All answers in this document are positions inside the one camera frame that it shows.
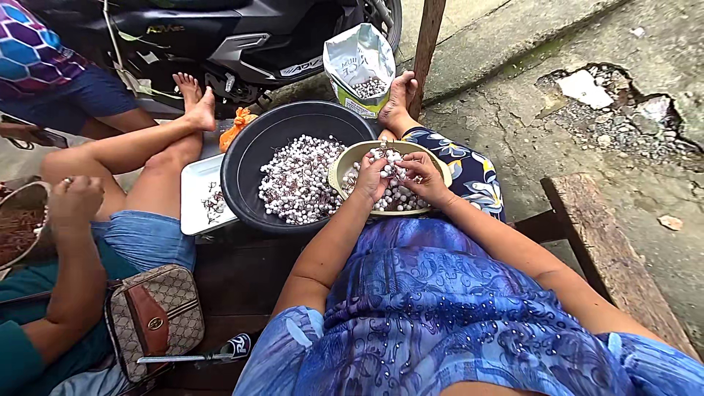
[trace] pothole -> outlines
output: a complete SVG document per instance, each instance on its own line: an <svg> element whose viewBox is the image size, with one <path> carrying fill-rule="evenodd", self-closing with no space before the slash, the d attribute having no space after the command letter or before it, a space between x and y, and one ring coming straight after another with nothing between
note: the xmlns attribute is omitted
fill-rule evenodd
<svg viewBox="0 0 704 396"><path fill-rule="evenodd" d="M589 72L593 83L613 100L609 106L594 109L562 94L557 81L581 70ZM592 63L573 73L556 70L539 78L536 86L557 99L540 117L569 131L584 150L616 151L620 158L631 156L647 164L701 167L702 150L681 136L683 121L674 101L664 94L642 95L622 68Z"/></svg>

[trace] teal shirt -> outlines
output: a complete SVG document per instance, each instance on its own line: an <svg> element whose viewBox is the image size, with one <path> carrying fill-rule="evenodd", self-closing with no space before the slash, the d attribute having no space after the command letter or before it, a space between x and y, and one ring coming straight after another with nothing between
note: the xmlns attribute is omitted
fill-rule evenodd
<svg viewBox="0 0 704 396"><path fill-rule="evenodd" d="M110 279L137 275L137 270L103 240L96 243ZM33 263L0 281L0 301L52 290L57 275L57 259ZM90 369L111 352L107 327L100 321L46 366L21 325L43 318L48 302L17 303L0 309L0 395L48 395L61 381Z"/></svg>

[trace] purple hexagon pattern shirt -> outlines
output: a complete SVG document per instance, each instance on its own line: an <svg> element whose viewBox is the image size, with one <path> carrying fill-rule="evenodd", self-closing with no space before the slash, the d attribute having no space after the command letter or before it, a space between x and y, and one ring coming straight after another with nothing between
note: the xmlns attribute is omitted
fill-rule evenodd
<svg viewBox="0 0 704 396"><path fill-rule="evenodd" d="M87 64L17 1L0 0L0 99L65 84Z"/></svg>

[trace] denim shorts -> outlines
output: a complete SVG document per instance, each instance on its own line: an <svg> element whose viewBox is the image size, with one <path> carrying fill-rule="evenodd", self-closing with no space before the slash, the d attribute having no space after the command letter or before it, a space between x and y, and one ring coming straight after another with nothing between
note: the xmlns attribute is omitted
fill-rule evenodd
<svg viewBox="0 0 704 396"><path fill-rule="evenodd" d="M43 128L80 135L88 118L137 108L122 80L89 64L70 82L23 99L0 100L0 111Z"/></svg>
<svg viewBox="0 0 704 396"><path fill-rule="evenodd" d="M166 264L179 264L193 271L195 237L181 232L177 218L143 211L118 211L110 221L94 221L93 235L103 238L118 255L139 272Z"/></svg>

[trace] hand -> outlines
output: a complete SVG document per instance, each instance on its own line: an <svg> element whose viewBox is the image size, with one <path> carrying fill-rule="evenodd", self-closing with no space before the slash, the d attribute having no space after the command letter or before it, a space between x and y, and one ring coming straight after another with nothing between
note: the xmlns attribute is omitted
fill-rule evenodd
<svg viewBox="0 0 704 396"><path fill-rule="evenodd" d="M382 198L386 187L389 186L389 179L382 178L381 172L387 164L386 159L378 159L374 163L369 163L372 158L370 153L362 158L359 176L354 187L354 193L364 194L365 198L372 201L372 205Z"/></svg>
<svg viewBox="0 0 704 396"><path fill-rule="evenodd" d="M442 210L455 199L460 199L445 186L442 175L435 168L427 153L418 151L406 154L398 165L408 169L406 176L410 179L418 175L423 178L420 183L413 180L403 180L401 184L432 206Z"/></svg>
<svg viewBox="0 0 704 396"><path fill-rule="evenodd" d="M54 186L49 197L49 221L55 233L90 227L103 204L103 179L75 176Z"/></svg>

